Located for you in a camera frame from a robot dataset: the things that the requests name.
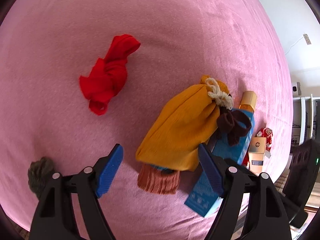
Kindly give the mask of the red snack wrapper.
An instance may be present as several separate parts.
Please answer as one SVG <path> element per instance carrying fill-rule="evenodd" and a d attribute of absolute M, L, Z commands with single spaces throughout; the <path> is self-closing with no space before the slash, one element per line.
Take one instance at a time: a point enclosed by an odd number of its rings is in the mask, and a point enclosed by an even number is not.
<path fill-rule="evenodd" d="M 272 137 L 273 132 L 272 129 L 265 127 L 261 128 L 258 133 L 256 134 L 256 137 L 262 137 L 266 138 L 266 150 L 265 150 L 265 157 L 270 158 L 271 157 L 271 147 L 272 147 Z"/>

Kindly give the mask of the gold L'Oreal box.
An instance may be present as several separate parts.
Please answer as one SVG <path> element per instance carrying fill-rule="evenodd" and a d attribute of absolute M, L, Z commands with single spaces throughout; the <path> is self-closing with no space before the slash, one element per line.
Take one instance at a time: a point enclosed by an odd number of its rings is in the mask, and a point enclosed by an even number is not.
<path fill-rule="evenodd" d="M 257 103 L 257 95 L 254 91 L 245 91 L 242 95 L 239 109 L 254 113 Z"/>

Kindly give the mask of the red cloth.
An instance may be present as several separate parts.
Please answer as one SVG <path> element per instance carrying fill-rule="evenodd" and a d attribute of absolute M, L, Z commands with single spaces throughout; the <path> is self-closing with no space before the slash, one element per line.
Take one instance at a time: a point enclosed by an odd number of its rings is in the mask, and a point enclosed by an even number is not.
<path fill-rule="evenodd" d="M 80 76 L 79 85 L 89 109 L 104 115 L 111 99 L 118 95 L 127 81 L 127 58 L 140 47 L 129 34 L 115 36 L 102 59 L 97 59 L 89 76 Z"/>

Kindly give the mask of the white shelf unit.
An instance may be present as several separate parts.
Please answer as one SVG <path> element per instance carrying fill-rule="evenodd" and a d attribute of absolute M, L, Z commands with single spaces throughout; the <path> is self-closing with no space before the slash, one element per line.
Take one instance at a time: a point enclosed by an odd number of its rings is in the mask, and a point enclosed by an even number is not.
<path fill-rule="evenodd" d="M 291 147 L 309 139 L 319 142 L 319 96 L 312 94 L 293 98 Z"/>

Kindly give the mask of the small cardboard box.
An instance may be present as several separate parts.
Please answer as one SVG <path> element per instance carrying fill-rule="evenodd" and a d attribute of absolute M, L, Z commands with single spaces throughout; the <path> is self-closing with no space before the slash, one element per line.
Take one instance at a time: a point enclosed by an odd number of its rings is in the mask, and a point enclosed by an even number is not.
<path fill-rule="evenodd" d="M 248 148 L 249 169 L 256 175 L 262 172 L 265 151 L 266 138 L 253 137 Z"/>

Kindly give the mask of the blue carton box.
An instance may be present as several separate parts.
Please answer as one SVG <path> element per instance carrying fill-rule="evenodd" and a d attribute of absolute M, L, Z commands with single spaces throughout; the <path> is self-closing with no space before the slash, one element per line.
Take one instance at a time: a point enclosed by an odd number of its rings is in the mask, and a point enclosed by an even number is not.
<path fill-rule="evenodd" d="M 237 145 L 229 146 L 227 142 L 227 135 L 219 135 L 218 130 L 216 130 L 213 138 L 208 142 L 208 147 L 212 151 L 213 155 L 220 156 L 222 159 L 232 159 L 237 162 L 237 164 L 241 165 L 248 150 L 254 130 L 254 113 L 235 108 L 231 111 L 234 110 L 240 110 L 250 118 L 252 128 L 248 134 L 241 137 Z M 209 180 L 204 172 L 201 173 L 197 183 L 193 187 L 187 200 L 184 202 L 187 207 L 191 208 L 202 217 L 208 216 L 220 205 L 220 203 L 221 199 L 219 198 L 219 195 L 212 190 Z"/>

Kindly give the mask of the dark brown sock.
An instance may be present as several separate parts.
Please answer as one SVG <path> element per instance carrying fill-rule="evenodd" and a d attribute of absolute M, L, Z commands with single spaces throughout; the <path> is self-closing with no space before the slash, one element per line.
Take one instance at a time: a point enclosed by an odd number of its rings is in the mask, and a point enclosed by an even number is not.
<path fill-rule="evenodd" d="M 217 130 L 219 135 L 227 135 L 229 146 L 235 146 L 240 138 L 248 134 L 252 128 L 250 118 L 240 110 L 228 110 L 220 108 L 220 115 L 217 118 Z"/>

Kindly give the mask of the pink ribbed sock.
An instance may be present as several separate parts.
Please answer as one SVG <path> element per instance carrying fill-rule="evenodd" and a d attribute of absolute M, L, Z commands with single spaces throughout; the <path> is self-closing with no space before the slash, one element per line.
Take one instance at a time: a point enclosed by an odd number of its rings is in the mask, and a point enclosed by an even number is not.
<path fill-rule="evenodd" d="M 137 185 L 154 194 L 175 194 L 180 185 L 180 171 L 159 169 L 149 164 L 141 166 Z"/>

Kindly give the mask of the pink bed sheet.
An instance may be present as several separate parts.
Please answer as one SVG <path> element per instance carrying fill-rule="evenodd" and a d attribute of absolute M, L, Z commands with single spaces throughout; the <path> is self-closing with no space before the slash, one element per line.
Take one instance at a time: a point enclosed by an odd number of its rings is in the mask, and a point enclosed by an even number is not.
<path fill-rule="evenodd" d="M 140 48 L 106 114 L 88 108 L 79 77 L 104 57 L 114 36 Z M 234 103 L 257 94 L 255 129 L 269 127 L 268 173 L 278 179 L 289 156 L 292 92 L 276 31 L 259 0 L 17 0 L 1 24 L 1 206 L 29 229 L 37 198 L 30 163 L 50 157 L 75 174 L 115 144 L 124 160 L 100 206 L 117 239 L 204 239 L 213 216 L 184 201 L 198 172 L 184 172 L 178 192 L 161 196 L 137 186 L 135 152 L 163 106 L 209 75 Z"/>

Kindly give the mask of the yellow drawstring pouch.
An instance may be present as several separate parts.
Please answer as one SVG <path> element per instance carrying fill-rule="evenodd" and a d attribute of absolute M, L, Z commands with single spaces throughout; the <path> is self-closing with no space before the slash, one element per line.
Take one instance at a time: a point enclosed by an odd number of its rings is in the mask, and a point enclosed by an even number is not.
<path fill-rule="evenodd" d="M 198 145 L 217 130 L 220 107 L 232 109 L 227 85 L 208 75 L 170 99 L 151 126 L 135 157 L 137 161 L 176 171 L 194 171 Z"/>

